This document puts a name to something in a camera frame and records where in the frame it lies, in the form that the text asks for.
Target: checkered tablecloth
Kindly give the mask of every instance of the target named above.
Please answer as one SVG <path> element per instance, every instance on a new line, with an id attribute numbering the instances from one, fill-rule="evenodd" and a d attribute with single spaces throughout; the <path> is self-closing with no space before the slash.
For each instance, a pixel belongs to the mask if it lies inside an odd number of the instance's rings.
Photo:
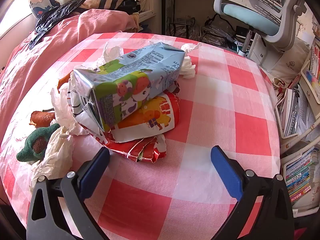
<path id="1" fill-rule="evenodd" d="M 153 34 L 94 34 L 53 64 L 20 103 L 1 146 L 0 174 L 24 225 L 31 200 L 30 165 L 19 163 L 15 155 L 34 129 L 28 124 L 30 114 L 51 108 L 49 93 L 58 79 L 77 65 L 97 60 L 106 42 L 127 53 L 149 41 L 177 48 L 195 43 Z M 259 176 L 279 172 L 278 131 L 270 100 L 274 92 L 268 78 L 254 62 L 210 45 L 189 55 L 196 76 L 178 80 L 180 122 L 165 134 L 167 156 L 152 164 L 113 154 L 93 196 L 85 201 L 110 239 L 211 239 L 236 203 L 211 163 L 215 145 Z M 72 169 L 90 160 L 100 147 L 90 135 L 75 137 Z M 260 202 L 242 235 L 250 230 Z"/>

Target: pillow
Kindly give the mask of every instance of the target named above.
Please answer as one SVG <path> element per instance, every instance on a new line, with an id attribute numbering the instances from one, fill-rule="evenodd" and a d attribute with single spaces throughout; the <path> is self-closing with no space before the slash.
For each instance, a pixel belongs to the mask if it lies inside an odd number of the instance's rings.
<path id="1" fill-rule="evenodd" d="M 58 6 L 60 6 L 60 3 L 56 0 L 42 0 L 37 3 L 32 3 L 32 1 L 30 1 L 32 14 L 38 19 L 40 19 L 45 12 Z"/>

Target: window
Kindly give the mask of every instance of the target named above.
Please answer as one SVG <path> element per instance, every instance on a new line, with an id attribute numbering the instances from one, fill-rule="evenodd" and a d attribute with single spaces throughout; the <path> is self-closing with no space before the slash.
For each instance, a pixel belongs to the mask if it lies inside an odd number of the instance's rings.
<path id="1" fill-rule="evenodd" d="M 30 13 L 29 0 L 14 0 L 0 22 L 0 37 Z"/>

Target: stuffed toy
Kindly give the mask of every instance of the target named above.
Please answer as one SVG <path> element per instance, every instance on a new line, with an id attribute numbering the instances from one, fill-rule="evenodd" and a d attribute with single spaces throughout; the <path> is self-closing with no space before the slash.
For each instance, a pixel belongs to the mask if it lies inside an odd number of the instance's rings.
<path id="1" fill-rule="evenodd" d="M 24 148 L 17 153 L 17 160 L 19 162 L 42 160 L 51 135 L 59 127 L 58 123 L 54 123 L 49 127 L 35 129 L 26 139 Z"/>
<path id="2" fill-rule="evenodd" d="M 49 127 L 53 119 L 55 119 L 54 112 L 34 111 L 31 114 L 29 124 L 34 125 L 36 128 Z"/>

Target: blue chair seat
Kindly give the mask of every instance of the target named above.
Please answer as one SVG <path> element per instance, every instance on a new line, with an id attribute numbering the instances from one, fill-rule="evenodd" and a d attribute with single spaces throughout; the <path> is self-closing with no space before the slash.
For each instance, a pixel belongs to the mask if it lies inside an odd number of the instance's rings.
<path id="1" fill-rule="evenodd" d="M 222 3 L 221 10 L 224 14 L 236 18 L 269 36 L 276 35 L 279 31 L 278 25 L 263 17 L 261 14 L 245 7 L 230 3 Z"/>

